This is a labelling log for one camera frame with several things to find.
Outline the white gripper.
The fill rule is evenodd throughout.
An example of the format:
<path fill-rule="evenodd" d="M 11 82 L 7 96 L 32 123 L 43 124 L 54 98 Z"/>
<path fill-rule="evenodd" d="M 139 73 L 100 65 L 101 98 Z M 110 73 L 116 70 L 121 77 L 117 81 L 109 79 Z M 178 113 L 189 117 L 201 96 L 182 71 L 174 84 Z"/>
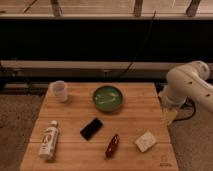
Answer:
<path fill-rule="evenodd" d="M 158 97 L 160 98 L 161 104 L 164 107 L 164 122 L 167 126 L 169 126 L 177 116 L 177 111 L 175 109 L 180 108 L 186 102 L 186 97 L 180 92 L 172 90 L 171 88 L 164 88 L 158 94 Z"/>

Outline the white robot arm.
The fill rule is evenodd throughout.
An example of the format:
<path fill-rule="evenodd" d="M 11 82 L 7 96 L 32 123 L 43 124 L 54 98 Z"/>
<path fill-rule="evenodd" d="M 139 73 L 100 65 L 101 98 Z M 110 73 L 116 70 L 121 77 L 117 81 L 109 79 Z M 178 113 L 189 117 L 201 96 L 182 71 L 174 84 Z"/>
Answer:
<path fill-rule="evenodd" d="M 167 85 L 158 93 L 167 126 L 175 120 L 177 110 L 187 98 L 213 112 L 213 86 L 206 82 L 209 76 L 209 66 L 202 61 L 192 61 L 168 71 Z"/>

